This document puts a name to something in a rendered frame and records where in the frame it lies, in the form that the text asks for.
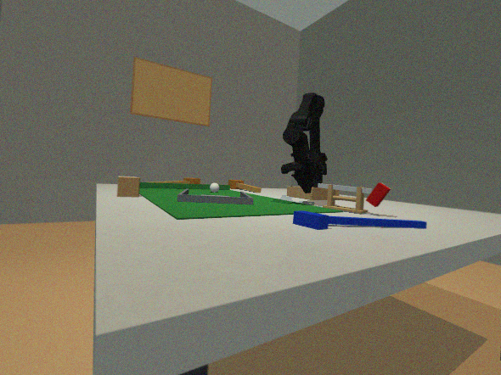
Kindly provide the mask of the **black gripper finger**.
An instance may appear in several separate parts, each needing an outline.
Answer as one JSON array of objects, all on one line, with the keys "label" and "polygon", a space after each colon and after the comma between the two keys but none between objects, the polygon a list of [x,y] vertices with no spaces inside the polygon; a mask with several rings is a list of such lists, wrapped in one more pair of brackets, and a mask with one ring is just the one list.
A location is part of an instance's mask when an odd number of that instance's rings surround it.
[{"label": "black gripper finger", "polygon": [[[312,180],[316,174],[318,174],[316,171],[309,173],[309,175],[307,177],[307,182],[312,182]],[[312,190],[312,187],[308,187],[308,193],[310,193],[311,190]]]},{"label": "black gripper finger", "polygon": [[310,173],[310,171],[303,171],[303,172],[291,175],[295,178],[295,180],[301,186],[304,193],[308,193],[307,177],[308,177],[309,173]]}]

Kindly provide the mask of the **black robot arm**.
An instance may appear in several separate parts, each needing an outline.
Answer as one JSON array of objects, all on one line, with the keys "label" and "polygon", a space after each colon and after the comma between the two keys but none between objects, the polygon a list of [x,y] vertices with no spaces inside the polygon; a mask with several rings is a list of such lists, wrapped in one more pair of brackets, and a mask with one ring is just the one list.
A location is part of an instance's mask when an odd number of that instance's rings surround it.
[{"label": "black robot arm", "polygon": [[307,162],[312,165],[320,164],[325,166],[325,171],[316,174],[312,180],[315,183],[323,183],[323,175],[327,175],[327,156],[320,152],[320,116],[324,112],[324,98],[314,92],[303,94],[303,99],[298,111],[290,117],[288,125],[283,133],[286,143],[296,148],[309,147],[307,134],[304,131],[310,130],[310,150],[309,154],[304,150],[302,164]]}]

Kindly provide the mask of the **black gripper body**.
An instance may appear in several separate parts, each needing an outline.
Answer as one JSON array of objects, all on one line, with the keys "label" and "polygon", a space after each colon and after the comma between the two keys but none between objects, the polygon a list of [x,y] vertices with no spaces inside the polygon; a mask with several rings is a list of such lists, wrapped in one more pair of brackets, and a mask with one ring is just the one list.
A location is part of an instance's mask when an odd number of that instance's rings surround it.
[{"label": "black gripper body", "polygon": [[310,171],[310,173],[314,172],[314,171],[316,171],[317,173],[325,171],[324,165],[320,165],[320,164],[312,165],[312,163],[309,163],[309,162],[307,162],[307,164],[303,165],[302,164],[302,155],[303,155],[304,150],[306,150],[308,154],[309,154],[309,151],[311,151],[310,153],[312,154],[312,150],[309,150],[309,147],[294,149],[291,156],[294,157],[295,162],[291,162],[291,163],[282,165],[282,167],[281,167],[282,174],[287,174],[289,171],[295,171],[295,174],[303,172],[303,171]]}]

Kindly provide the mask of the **green putting mat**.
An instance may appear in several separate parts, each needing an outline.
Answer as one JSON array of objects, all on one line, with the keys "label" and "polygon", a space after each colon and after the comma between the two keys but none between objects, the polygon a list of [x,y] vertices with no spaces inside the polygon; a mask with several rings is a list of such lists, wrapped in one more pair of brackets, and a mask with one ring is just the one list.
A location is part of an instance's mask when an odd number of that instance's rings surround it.
[{"label": "green putting mat", "polygon": [[[140,188],[139,194],[155,204],[176,220],[263,216],[263,215],[294,215],[294,211],[308,211],[312,213],[337,213],[341,210],[332,210],[310,204],[301,204],[282,199],[246,193],[253,198],[253,204],[215,204],[178,202],[177,195],[185,189],[175,188]],[[240,192],[233,190],[218,190],[213,193],[210,189],[189,189],[188,195],[222,195],[240,196]]]}]

